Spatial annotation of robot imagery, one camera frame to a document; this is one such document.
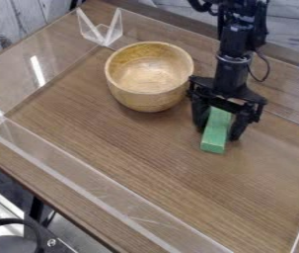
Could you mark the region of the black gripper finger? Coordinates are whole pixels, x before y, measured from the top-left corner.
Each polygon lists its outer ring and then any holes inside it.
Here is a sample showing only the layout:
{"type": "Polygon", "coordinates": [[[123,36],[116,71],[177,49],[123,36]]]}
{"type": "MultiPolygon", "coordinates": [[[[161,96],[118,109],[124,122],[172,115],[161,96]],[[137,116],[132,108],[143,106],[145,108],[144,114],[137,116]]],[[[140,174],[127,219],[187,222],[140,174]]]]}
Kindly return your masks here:
{"type": "Polygon", "coordinates": [[[195,124],[197,131],[203,131],[211,112],[208,103],[200,98],[193,98],[191,101],[191,111],[192,123],[195,124]]]}
{"type": "Polygon", "coordinates": [[[249,124],[249,113],[239,112],[231,126],[229,141],[236,141],[240,138],[248,124],[249,124]]]}

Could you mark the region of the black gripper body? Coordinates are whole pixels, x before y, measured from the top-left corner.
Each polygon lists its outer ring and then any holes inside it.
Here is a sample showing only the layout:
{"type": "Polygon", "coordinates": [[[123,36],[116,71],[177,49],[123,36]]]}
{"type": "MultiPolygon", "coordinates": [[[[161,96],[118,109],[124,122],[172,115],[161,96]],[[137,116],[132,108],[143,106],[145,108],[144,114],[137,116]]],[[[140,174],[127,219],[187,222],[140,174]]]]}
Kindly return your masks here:
{"type": "Polygon", "coordinates": [[[219,108],[231,114],[239,113],[243,109],[249,109],[249,122],[256,123],[259,121],[267,101],[248,88],[247,84],[243,84],[232,93],[225,94],[213,88],[213,79],[209,77],[191,75],[188,82],[187,97],[189,101],[193,98],[200,98],[209,107],[219,108]]]}

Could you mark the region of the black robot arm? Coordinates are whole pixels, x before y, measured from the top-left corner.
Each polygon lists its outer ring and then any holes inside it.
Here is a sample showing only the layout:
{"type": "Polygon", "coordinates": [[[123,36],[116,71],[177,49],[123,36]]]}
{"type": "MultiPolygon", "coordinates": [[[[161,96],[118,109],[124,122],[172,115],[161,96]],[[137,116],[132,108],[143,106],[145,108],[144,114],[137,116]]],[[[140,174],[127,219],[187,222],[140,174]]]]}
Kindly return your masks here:
{"type": "Polygon", "coordinates": [[[248,76],[263,82],[268,61],[257,52],[265,44],[268,0],[187,0],[192,9],[217,18],[216,71],[213,77],[191,75],[187,96],[192,122],[199,129],[209,122],[209,108],[235,115],[229,141],[243,135],[247,126],[257,123],[264,97],[248,88],[248,76]]]}

